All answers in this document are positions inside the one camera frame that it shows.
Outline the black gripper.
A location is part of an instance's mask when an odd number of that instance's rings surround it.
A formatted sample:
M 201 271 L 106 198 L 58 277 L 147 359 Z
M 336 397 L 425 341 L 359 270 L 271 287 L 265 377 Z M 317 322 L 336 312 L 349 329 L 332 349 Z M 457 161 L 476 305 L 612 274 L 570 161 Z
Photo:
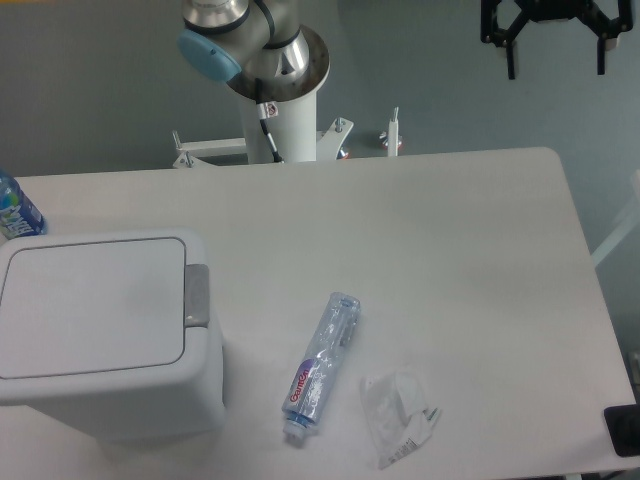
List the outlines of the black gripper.
M 501 47 L 509 80 L 515 80 L 518 74 L 515 40 L 529 22 L 579 20 L 598 38 L 596 58 L 599 76 L 606 74 L 607 55 L 619 46 L 620 34 L 631 30 L 630 1 L 618 1 L 614 17 L 608 16 L 596 1 L 514 1 L 514 4 L 518 8 L 516 17 L 508 26 L 501 27 L 498 13 L 503 1 L 480 2 L 480 40 L 485 44 Z

